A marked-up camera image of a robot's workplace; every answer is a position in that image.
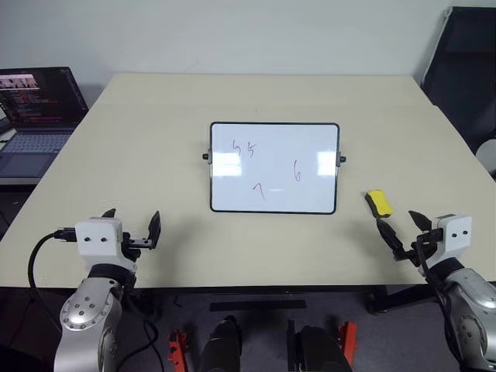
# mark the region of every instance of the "black cable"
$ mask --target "black cable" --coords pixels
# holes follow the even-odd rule
[[[8,226],[10,227],[10,222],[8,221],[8,219],[5,217],[5,215],[3,214],[2,211],[0,211],[0,217],[2,218],[2,221]]]
[[[148,333],[147,326],[149,326],[152,329],[153,328],[157,329],[157,327],[152,322],[150,322],[150,321],[146,322],[146,321],[143,320],[143,328],[145,329],[146,337],[147,337],[148,341],[152,342],[152,337]],[[155,354],[157,355],[158,362],[160,363],[160,370],[162,372],[165,372],[164,361],[162,360],[162,356],[160,355],[157,347],[155,346],[155,343],[152,343],[152,349],[155,352]]]
[[[417,251],[418,261],[420,262],[422,269],[424,270],[425,279],[434,290],[434,295],[436,296],[439,307],[441,308],[441,312],[444,318],[444,333],[446,336],[446,341],[448,343],[449,351],[451,351],[459,364],[463,364],[463,358],[461,356],[460,349],[456,344],[456,332],[450,320],[451,299],[440,289],[439,282],[432,274],[432,271],[428,268],[427,262],[425,260],[424,250],[422,248],[422,240],[420,237],[417,237],[415,250]]]
[[[124,365],[125,362],[127,362],[129,359],[131,359],[135,355],[141,353],[142,351],[148,349],[150,346],[152,346],[155,343],[155,341],[158,340],[158,329],[157,329],[157,327],[152,322],[150,322],[150,321],[148,321],[148,322],[150,323],[148,325],[151,325],[150,328],[153,331],[153,338],[150,339],[146,345],[143,345],[143,346],[137,348],[136,350],[132,351],[131,353],[127,354],[126,356],[124,356],[124,358],[119,362],[119,365],[117,366],[117,372],[119,372],[121,370],[121,368],[122,368],[122,366]]]
[[[130,296],[125,295],[124,296],[124,302],[126,303],[126,305],[129,307],[129,309],[131,310],[131,312],[134,315],[138,316],[139,318],[141,318],[143,320],[143,328],[145,329],[145,333],[146,333],[146,337],[148,339],[148,343],[146,345],[143,345],[143,346],[137,348],[136,350],[132,351],[131,353],[127,354],[126,356],[124,356],[124,358],[119,362],[119,365],[117,366],[116,372],[119,372],[121,370],[122,366],[124,365],[124,363],[127,362],[130,358],[132,358],[136,354],[139,354],[142,351],[148,349],[149,347],[153,347],[153,351],[157,355],[157,358],[158,358],[158,360],[160,362],[160,368],[161,368],[162,371],[164,371],[164,362],[162,360],[162,357],[160,356],[160,353],[159,353],[158,349],[155,347],[155,342],[158,340],[158,335],[159,335],[159,332],[158,332],[157,327],[148,319],[148,317],[145,314],[143,314],[137,308],[137,306],[131,300]],[[152,331],[153,331],[153,337],[151,337],[150,334],[148,333],[147,326],[149,326],[152,329]]]
[[[48,315],[50,318],[50,321],[52,322],[53,326],[55,329],[61,334],[62,333],[62,328],[60,327],[60,323],[53,316],[53,314],[50,312],[48,309],[47,304],[43,301],[41,298],[40,292],[38,291],[38,288],[36,287],[36,282],[34,281],[34,261],[36,259],[36,255],[40,251],[41,246],[47,241],[52,239],[54,236],[53,233],[48,234],[47,236],[44,236],[34,247],[33,251],[31,252],[31,256],[29,257],[29,262],[28,262],[28,281],[29,281],[29,286],[31,287],[31,294],[32,296],[40,303],[40,305],[43,307],[43,310],[45,313]]]
[[[34,300],[32,298],[28,299],[28,303],[26,304],[26,307],[24,308],[24,311],[22,312],[21,320],[20,320],[19,324],[17,325],[17,328],[15,329],[14,333],[12,334],[12,337],[10,338],[8,347],[12,347],[12,345],[14,344],[14,342],[17,339],[17,336],[21,333],[22,326],[24,326],[24,322],[26,320],[26,315],[28,313],[29,308],[33,304],[33,302],[34,302]]]

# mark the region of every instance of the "red clamp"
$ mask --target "red clamp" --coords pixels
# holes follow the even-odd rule
[[[179,329],[175,329],[169,335],[169,360],[174,365],[174,372],[188,372],[186,364],[186,333],[181,333]]]
[[[353,365],[353,356],[355,354],[355,350],[357,350],[357,325],[352,322],[346,322],[344,325],[339,327],[339,331],[341,332],[342,349],[343,354],[348,360],[350,366]]]

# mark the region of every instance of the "laptop screen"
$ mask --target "laptop screen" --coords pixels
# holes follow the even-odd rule
[[[88,112],[69,67],[0,70],[0,106],[17,130],[73,129]]]

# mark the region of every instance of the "table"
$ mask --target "table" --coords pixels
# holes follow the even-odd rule
[[[339,123],[348,161],[336,214],[211,212],[202,153],[210,123],[229,120]],[[112,207],[133,236],[160,210],[139,288],[422,283],[379,237],[363,199],[372,188],[386,192],[406,246],[419,233],[409,209],[471,215],[462,262],[496,279],[494,182],[411,78],[116,75],[0,243],[0,285],[27,286],[42,236]],[[86,273],[73,243],[38,255],[40,287],[77,287]]]

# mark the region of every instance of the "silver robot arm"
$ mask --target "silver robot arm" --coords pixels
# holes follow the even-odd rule
[[[460,368],[496,370],[496,288],[458,260],[470,247],[472,218],[444,215],[431,222],[410,211],[422,230],[408,252],[381,219],[377,227],[396,260],[410,260],[434,290],[446,322],[446,340]]]
[[[496,288],[458,261],[470,246],[472,218],[446,215],[432,222],[431,231],[443,231],[426,266],[449,298],[449,322],[468,370],[496,370]],[[419,269],[426,276],[422,267]]]
[[[67,231],[72,236],[68,241],[77,241],[89,274],[60,311],[62,338],[55,356],[55,372],[115,370],[115,329],[122,314],[122,296],[136,282],[139,249],[154,249],[157,245],[160,215],[157,212],[153,216],[148,238],[131,239],[122,232],[121,221],[113,218],[114,212],[64,230],[64,236]]]

